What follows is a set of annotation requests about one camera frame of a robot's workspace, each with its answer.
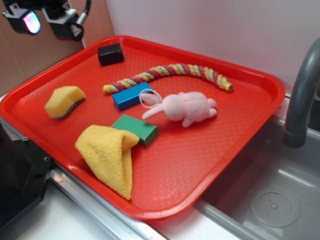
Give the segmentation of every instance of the tray rim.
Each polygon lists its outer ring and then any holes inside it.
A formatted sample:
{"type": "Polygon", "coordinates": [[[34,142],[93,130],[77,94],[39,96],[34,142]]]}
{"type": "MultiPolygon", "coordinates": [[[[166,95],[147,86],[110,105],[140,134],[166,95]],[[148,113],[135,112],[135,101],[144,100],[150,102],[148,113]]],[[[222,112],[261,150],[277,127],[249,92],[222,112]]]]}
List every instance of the tray rim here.
{"type": "MultiPolygon", "coordinates": [[[[242,135],[242,137],[233,145],[232,149],[228,151],[217,163],[217,165],[209,171],[209,173],[203,178],[203,180],[190,192],[190,194],[181,202],[177,203],[176,205],[162,210],[143,210],[138,207],[136,207],[133,204],[128,204],[129,202],[123,199],[121,196],[110,190],[110,194],[114,194],[115,196],[112,196],[112,199],[107,199],[105,196],[101,195],[105,200],[111,202],[115,207],[119,208],[124,213],[128,214],[131,217],[140,219],[140,220],[152,220],[152,219],[162,219],[169,216],[172,216],[174,214],[177,214],[181,212],[182,210],[187,209],[188,207],[192,206],[198,198],[201,196],[201,194],[209,187],[209,185],[218,177],[219,173],[223,171],[224,168],[228,166],[228,164],[233,160],[234,157],[238,154],[238,152],[245,146],[257,133],[257,131],[268,121],[268,119],[273,115],[274,111],[282,104],[284,98],[285,98],[285,88],[282,84],[282,82],[275,76],[258,71],[252,68],[248,68],[245,66],[237,65],[234,63],[230,63],[227,61],[219,60],[216,58],[204,56],[197,53],[192,53],[189,51],[177,49],[174,47],[166,46],[163,44],[151,42],[148,40],[140,39],[133,36],[127,36],[127,35],[119,35],[119,36],[112,36],[107,37],[105,39],[102,39],[100,41],[97,41],[96,43],[90,45],[87,48],[84,48],[80,50],[79,52],[75,53],[74,55],[66,58],[65,60],[55,64],[54,66],[48,68],[47,70],[43,71],[42,73],[36,75],[35,77],[27,80],[25,83],[21,84],[20,86],[14,88],[12,91],[10,91],[0,102],[0,116],[3,117],[4,120],[6,120],[8,123],[10,123],[17,131],[22,133],[25,136],[30,137],[34,142],[36,142],[42,149],[44,149],[46,152],[53,154],[54,159],[65,159],[68,158],[63,152],[57,151],[54,149],[54,147],[51,147],[49,144],[47,144],[45,141],[43,141],[40,138],[33,138],[33,132],[28,129],[28,127],[24,126],[19,122],[18,119],[14,118],[10,114],[10,108],[17,103],[21,98],[26,96],[27,94],[31,93],[32,91],[36,90],[38,86],[42,86],[43,84],[51,81],[51,79],[56,78],[61,73],[64,73],[64,71],[60,70],[60,67],[67,66],[67,67],[75,67],[79,63],[83,61],[83,59],[87,59],[92,57],[94,54],[96,54],[96,49],[98,47],[105,46],[107,44],[113,44],[113,43],[121,43],[125,46],[135,48],[135,46],[138,46],[140,44],[148,44],[150,47],[152,47],[152,51],[148,52],[150,53],[160,53],[160,51],[166,51],[166,53],[171,54],[172,56],[178,56],[177,62],[179,61],[179,58],[183,59],[186,56],[188,58],[193,58],[197,60],[201,60],[203,65],[206,65],[210,63],[210,65],[214,65],[215,69],[218,69],[219,73],[224,74],[229,69],[233,70],[233,74],[227,74],[227,77],[236,78],[238,79],[239,76],[245,75],[245,81],[249,84],[257,85],[261,88],[272,88],[274,91],[269,92],[267,91],[272,99],[271,104],[269,107],[259,116],[259,118],[252,124],[252,126],[242,135]]],[[[80,179],[84,184],[86,184],[89,188],[92,188],[94,191],[96,191],[99,194],[99,191],[103,188],[105,188],[105,185],[103,183],[97,184],[97,179],[89,175],[87,172],[81,170],[81,169],[74,169],[72,172],[70,169],[68,170],[70,174],[74,175],[78,179],[80,179]],[[85,176],[89,176],[89,181],[86,179],[84,181],[85,176]]]]}

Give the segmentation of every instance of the microfiber cloth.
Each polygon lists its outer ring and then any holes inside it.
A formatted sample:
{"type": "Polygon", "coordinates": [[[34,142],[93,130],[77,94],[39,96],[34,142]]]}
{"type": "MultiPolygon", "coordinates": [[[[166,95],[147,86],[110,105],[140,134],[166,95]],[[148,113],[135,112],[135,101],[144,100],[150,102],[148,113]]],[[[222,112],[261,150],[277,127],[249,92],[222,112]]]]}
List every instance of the microfiber cloth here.
{"type": "Polygon", "coordinates": [[[133,171],[131,148],[135,134],[108,126],[91,125],[75,143],[94,175],[126,200],[131,199],[133,171]]]}

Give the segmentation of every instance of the braided rope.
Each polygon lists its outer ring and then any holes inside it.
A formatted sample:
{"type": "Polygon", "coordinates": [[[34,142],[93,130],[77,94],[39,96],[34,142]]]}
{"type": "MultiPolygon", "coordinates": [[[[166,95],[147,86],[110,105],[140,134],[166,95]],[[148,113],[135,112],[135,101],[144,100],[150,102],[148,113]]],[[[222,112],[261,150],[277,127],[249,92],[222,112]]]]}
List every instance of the braided rope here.
{"type": "Polygon", "coordinates": [[[191,64],[170,64],[152,67],[149,70],[138,75],[132,76],[130,78],[125,78],[109,85],[104,85],[103,92],[118,93],[137,84],[172,75],[189,75],[194,77],[201,77],[214,83],[218,88],[224,89],[228,92],[231,92],[234,88],[234,86],[227,81],[226,77],[218,74],[218,72],[213,71],[211,68],[191,64]]]}

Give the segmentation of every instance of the sink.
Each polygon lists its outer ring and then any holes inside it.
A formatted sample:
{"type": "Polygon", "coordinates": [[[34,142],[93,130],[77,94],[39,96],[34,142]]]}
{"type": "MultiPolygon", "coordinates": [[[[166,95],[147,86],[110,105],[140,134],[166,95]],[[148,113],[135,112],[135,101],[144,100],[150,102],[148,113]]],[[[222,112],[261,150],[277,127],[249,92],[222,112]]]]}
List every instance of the sink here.
{"type": "Polygon", "coordinates": [[[320,132],[309,129],[305,145],[290,148],[284,123],[273,116],[196,206],[243,239],[320,239],[320,132]]]}

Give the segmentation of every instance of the green block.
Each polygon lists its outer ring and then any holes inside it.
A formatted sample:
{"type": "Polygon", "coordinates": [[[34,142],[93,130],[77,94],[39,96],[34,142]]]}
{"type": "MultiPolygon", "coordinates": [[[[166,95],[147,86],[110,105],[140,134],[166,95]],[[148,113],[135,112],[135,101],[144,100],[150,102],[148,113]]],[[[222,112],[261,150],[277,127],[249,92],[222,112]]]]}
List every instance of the green block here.
{"type": "Polygon", "coordinates": [[[139,144],[144,146],[148,146],[159,133],[157,126],[128,115],[120,117],[112,127],[137,135],[140,138],[139,144]]]}

